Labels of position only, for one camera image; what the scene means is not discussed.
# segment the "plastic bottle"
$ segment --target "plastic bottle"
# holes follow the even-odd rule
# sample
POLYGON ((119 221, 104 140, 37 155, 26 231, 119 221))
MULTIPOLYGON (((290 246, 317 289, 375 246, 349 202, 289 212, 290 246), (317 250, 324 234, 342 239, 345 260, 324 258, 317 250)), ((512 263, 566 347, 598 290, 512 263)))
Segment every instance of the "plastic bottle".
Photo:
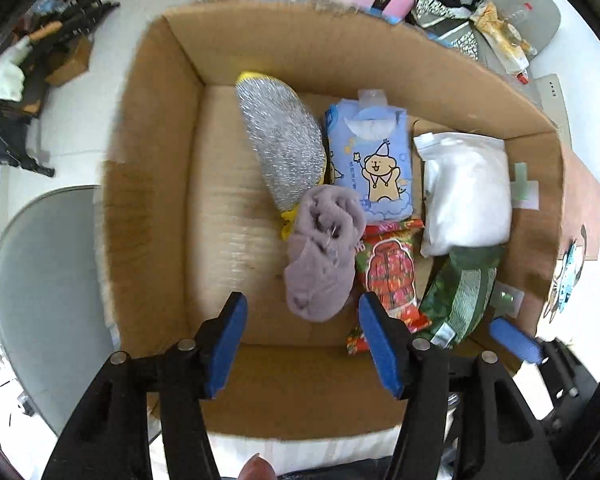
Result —
POLYGON ((533 10, 533 6, 529 2, 525 2, 521 6, 518 6, 517 9, 514 9, 513 12, 510 12, 509 15, 505 16, 502 20, 517 27, 520 23, 526 22, 533 10))

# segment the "cardboard box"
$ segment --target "cardboard box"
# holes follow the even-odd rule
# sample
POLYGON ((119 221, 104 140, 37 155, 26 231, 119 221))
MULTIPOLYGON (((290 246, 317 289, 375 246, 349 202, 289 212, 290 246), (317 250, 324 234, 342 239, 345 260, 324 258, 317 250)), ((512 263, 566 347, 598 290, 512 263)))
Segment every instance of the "cardboard box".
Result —
MULTIPOLYGON (((534 331, 572 226, 599 230, 600 186, 531 102, 417 30, 351 10, 257 1, 170 10, 138 47, 104 163, 103 276, 122 348, 134 357, 194 334, 232 290, 247 296, 227 387, 203 403, 209 431, 350 436, 392 428, 404 413, 370 356, 346 355, 353 305, 323 324, 286 307, 281 220, 235 97, 243 70, 282 79, 317 115, 358 89, 382 88, 392 105, 407 108, 415 131, 505 139, 510 163, 526 162, 529 179, 539 181, 540 208, 514 211, 498 279, 525 291, 518 323, 534 331)), ((589 247, 594 256, 596 244, 589 247)), ((155 399, 150 407, 158 413, 155 399)))
POLYGON ((46 76, 45 81, 51 86, 61 86, 87 72, 92 46, 89 38, 79 36, 70 43, 68 54, 52 53, 49 56, 51 73, 46 76))

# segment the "blue packaged clothing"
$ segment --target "blue packaged clothing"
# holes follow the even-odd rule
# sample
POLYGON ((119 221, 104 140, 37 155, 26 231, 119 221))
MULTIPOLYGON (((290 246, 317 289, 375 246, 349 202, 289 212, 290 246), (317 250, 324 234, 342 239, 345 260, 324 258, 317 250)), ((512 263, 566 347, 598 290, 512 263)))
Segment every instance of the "blue packaged clothing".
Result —
POLYGON ((413 212, 407 111, 360 109, 342 100, 326 113, 331 183, 355 189, 368 224, 404 220, 413 212))

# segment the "wrinkled plastic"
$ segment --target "wrinkled plastic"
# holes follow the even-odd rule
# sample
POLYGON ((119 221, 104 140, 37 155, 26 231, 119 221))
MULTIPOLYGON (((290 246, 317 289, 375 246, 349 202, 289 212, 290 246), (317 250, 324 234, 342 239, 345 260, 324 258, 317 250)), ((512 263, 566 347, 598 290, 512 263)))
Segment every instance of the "wrinkled plastic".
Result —
POLYGON ((358 90, 358 102, 360 109, 371 108, 373 106, 387 106, 389 103, 386 100, 384 90, 358 90))
POLYGON ((490 247, 509 240, 511 188, 504 141, 475 134, 423 134, 425 230, 420 252, 490 247))
POLYGON ((477 28, 495 55, 502 63, 508 74, 516 75, 526 70, 529 66, 525 52, 531 54, 531 45, 519 34, 518 30, 510 23, 505 23, 498 17, 498 12, 493 2, 481 3, 471 16, 477 28))

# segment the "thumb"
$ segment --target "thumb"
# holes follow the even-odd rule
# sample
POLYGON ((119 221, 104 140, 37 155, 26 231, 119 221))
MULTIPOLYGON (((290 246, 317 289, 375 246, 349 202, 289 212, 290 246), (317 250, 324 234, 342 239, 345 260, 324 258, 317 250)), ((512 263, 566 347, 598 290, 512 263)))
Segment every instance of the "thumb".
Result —
POLYGON ((276 473, 271 464, 256 453, 247 460, 238 475, 238 480, 276 480, 276 473))

